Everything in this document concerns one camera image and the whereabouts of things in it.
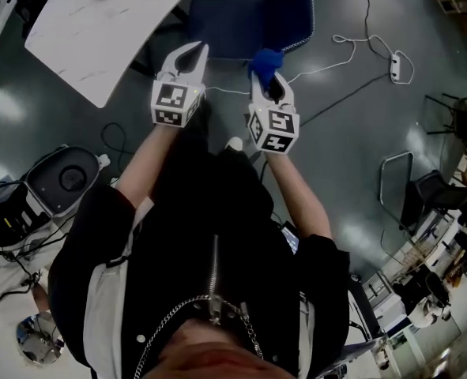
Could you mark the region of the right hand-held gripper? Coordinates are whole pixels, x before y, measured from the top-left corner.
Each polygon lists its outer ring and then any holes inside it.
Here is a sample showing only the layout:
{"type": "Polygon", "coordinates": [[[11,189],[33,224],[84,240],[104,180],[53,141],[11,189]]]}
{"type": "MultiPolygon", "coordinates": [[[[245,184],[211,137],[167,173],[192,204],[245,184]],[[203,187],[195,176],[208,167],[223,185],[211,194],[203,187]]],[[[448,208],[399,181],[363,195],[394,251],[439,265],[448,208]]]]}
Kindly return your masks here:
{"type": "Polygon", "coordinates": [[[250,117],[247,129],[258,151],[288,154],[299,137],[294,92],[284,77],[274,74],[274,102],[264,93],[256,73],[250,74],[250,117]]]}

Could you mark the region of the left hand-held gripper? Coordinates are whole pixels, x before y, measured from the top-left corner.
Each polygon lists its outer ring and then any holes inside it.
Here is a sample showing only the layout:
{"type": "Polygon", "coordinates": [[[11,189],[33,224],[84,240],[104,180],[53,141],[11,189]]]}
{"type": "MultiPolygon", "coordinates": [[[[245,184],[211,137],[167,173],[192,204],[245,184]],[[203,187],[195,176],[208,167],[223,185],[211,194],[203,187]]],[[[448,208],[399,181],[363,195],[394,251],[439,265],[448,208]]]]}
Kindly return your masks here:
{"type": "Polygon", "coordinates": [[[153,122],[184,128],[205,93],[202,79],[209,45],[196,41],[172,51],[153,82],[150,109],[153,122]]]}

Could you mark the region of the blue wiping cloth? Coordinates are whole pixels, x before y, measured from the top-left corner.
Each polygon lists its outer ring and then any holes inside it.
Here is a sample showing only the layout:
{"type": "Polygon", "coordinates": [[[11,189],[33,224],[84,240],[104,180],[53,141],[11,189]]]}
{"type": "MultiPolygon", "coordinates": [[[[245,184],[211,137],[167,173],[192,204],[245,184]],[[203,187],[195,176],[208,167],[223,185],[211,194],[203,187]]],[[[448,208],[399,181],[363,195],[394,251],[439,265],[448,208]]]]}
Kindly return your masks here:
{"type": "Polygon", "coordinates": [[[255,73],[263,91],[269,89],[275,72],[283,66],[284,52],[263,48],[254,54],[248,65],[248,76],[251,79],[255,73]]]}

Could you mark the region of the dark blue chair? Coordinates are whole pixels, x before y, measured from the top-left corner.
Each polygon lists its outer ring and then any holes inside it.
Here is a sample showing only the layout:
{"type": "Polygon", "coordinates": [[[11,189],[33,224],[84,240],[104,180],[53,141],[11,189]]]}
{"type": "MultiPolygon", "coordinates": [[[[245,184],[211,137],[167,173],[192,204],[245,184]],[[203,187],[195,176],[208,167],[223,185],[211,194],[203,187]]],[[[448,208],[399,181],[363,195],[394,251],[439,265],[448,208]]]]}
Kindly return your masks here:
{"type": "Polygon", "coordinates": [[[211,58],[291,51],[313,36],[314,0],[190,0],[187,31],[209,45],[211,58]]]}

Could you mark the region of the person's right forearm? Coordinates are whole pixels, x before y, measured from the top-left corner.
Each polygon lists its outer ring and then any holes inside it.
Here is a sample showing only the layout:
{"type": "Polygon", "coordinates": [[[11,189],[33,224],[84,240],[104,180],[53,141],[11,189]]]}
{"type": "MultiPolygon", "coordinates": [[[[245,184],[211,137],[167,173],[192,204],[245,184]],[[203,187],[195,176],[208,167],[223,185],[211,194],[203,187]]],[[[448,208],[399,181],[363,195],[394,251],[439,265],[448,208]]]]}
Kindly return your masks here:
{"type": "Polygon", "coordinates": [[[266,160],[299,236],[317,235],[332,239],[326,210],[289,157],[267,152],[266,160]]]}

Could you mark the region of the person's left forearm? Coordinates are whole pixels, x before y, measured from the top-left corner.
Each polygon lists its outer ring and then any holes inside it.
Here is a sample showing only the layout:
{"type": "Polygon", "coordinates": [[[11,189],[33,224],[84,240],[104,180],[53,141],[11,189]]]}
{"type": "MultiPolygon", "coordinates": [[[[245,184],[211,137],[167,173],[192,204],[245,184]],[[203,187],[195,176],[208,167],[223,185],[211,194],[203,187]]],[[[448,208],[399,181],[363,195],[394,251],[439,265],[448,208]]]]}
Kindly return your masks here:
{"type": "Polygon", "coordinates": [[[150,197],[179,129],[156,125],[121,173],[115,188],[138,208],[150,197]]]}

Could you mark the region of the black smartphone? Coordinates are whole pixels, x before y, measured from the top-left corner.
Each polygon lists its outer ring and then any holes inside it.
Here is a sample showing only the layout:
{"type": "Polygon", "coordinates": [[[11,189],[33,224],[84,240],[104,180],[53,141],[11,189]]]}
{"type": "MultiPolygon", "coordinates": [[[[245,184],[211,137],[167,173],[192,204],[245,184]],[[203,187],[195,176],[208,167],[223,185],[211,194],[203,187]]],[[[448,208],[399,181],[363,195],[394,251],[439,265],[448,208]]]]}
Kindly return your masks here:
{"type": "Polygon", "coordinates": [[[299,246],[299,233],[296,228],[289,221],[285,221],[281,226],[281,232],[285,236],[292,252],[296,253],[299,246]]]}

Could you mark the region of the white open equipment case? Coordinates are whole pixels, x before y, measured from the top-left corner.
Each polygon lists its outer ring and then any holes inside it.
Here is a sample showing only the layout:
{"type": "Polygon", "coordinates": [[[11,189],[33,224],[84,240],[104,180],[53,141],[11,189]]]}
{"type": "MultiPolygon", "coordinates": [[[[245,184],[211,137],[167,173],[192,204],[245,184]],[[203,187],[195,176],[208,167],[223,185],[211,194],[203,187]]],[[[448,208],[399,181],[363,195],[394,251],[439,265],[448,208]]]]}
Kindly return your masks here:
{"type": "Polygon", "coordinates": [[[76,207],[110,163],[106,154],[64,144],[38,160],[23,181],[49,216],[60,217],[76,207]]]}

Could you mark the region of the person's black clothing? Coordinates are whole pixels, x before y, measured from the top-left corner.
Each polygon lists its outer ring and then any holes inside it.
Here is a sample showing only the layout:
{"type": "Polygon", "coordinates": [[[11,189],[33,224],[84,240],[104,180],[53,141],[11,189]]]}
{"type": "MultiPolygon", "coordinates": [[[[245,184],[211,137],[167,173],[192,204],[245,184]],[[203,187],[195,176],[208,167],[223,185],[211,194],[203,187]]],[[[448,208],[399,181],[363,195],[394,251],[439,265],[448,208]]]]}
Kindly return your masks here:
{"type": "Polygon", "coordinates": [[[311,379],[345,345],[348,253],[317,235],[292,252],[243,150],[209,151],[210,112],[138,208],[90,189],[51,265],[51,314],[93,379],[311,379]]]}

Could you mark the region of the black metal stand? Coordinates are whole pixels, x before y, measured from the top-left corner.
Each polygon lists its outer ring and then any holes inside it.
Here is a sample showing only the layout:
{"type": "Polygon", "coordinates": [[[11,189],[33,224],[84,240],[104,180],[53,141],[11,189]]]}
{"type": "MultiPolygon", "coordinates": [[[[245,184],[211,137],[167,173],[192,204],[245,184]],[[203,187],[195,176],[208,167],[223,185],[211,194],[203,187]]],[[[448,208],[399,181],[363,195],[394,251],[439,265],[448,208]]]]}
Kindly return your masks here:
{"type": "Polygon", "coordinates": [[[445,107],[451,114],[451,123],[444,125],[443,130],[430,131],[427,132],[427,135],[453,134],[467,148],[467,96],[457,97],[443,93],[442,97],[453,101],[453,103],[449,104],[429,95],[426,95],[425,99],[445,107]]]}

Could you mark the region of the white equipment workbench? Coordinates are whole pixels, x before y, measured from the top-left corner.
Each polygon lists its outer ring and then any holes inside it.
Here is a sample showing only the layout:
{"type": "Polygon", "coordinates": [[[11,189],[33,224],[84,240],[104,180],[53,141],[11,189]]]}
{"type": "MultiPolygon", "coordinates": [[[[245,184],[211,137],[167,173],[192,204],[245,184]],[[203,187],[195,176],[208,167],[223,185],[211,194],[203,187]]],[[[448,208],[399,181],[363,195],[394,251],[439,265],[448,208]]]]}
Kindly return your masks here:
{"type": "Polygon", "coordinates": [[[409,284],[420,269],[428,269],[443,278],[446,270],[458,262],[463,249],[455,236],[460,231],[467,233],[458,223],[460,216],[458,210],[450,210],[444,216],[431,212],[416,233],[416,246],[406,242],[363,284],[381,330],[388,332],[407,317],[402,297],[393,289],[395,283],[409,284]]]}

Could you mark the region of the black electronic device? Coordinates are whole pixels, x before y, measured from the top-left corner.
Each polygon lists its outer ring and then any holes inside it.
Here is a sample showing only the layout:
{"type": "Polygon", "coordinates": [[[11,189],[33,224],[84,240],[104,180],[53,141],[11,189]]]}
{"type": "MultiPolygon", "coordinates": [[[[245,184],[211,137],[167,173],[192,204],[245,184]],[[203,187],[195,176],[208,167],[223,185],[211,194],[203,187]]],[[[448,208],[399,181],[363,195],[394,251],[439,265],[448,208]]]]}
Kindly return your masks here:
{"type": "Polygon", "coordinates": [[[23,242],[50,222],[24,182],[0,182],[0,247],[23,242]]]}

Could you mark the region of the round mirror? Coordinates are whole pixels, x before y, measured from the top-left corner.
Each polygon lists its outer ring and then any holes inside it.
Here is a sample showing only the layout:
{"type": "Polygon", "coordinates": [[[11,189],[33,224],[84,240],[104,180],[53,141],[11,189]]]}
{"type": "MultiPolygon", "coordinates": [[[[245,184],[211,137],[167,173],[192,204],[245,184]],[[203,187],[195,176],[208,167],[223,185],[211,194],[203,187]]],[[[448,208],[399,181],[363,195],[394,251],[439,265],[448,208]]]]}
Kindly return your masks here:
{"type": "Polygon", "coordinates": [[[40,366],[56,362],[65,347],[55,321],[48,311],[21,321],[17,325],[16,336],[20,352],[26,359],[40,366]]]}

